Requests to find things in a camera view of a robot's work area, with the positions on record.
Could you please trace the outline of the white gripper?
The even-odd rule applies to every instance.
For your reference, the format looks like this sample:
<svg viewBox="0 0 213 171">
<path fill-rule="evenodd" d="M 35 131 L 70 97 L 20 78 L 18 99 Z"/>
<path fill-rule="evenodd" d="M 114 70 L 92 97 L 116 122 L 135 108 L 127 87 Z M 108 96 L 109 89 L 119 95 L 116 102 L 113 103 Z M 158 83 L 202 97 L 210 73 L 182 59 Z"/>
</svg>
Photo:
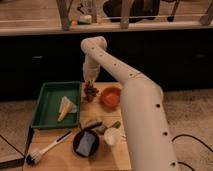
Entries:
<svg viewBox="0 0 213 171">
<path fill-rule="evenodd" d="M 99 65 L 83 64 L 83 78 L 85 82 L 95 82 L 100 72 Z"/>
</svg>

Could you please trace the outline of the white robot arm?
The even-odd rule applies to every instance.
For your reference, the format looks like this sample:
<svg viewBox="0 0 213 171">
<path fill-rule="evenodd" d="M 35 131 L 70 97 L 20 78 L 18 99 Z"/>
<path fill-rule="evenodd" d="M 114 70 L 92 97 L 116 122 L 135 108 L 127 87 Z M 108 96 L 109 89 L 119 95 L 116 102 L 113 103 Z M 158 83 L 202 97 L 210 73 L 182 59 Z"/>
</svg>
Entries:
<svg viewBox="0 0 213 171">
<path fill-rule="evenodd" d="M 163 108 L 163 91 L 145 74 L 106 52 L 104 37 L 81 41 L 83 77 L 94 83 L 103 67 L 121 85 L 120 108 L 132 171 L 179 171 Z"/>
</svg>

